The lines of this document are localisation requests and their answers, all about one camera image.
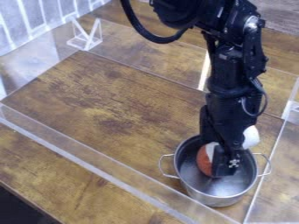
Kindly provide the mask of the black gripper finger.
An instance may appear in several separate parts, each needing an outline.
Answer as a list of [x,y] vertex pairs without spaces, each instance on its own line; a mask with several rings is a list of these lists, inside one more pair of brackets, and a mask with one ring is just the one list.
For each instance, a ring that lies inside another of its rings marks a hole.
[[210,113],[206,106],[201,108],[201,138],[206,144],[221,141],[212,125]]
[[214,178],[233,176],[238,171],[241,160],[241,152],[238,150],[229,150],[217,145],[213,155],[212,176]]

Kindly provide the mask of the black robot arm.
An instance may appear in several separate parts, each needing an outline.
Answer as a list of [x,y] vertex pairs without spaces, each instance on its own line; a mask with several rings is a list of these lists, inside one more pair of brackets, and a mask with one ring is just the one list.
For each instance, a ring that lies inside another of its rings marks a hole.
[[201,108],[198,166],[210,177],[236,174],[241,155],[258,143],[258,117],[268,93],[262,46],[266,21],[249,0],[151,0],[154,12],[174,29],[202,29],[212,62],[206,105]]

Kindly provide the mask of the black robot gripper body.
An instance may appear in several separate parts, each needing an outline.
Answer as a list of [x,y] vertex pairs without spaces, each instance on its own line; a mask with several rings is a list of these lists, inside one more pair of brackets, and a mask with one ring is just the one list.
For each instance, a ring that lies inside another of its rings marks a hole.
[[234,97],[208,93],[206,100],[205,106],[221,146],[232,151],[241,151],[245,142],[244,131],[252,125],[257,126],[262,93],[250,91]]

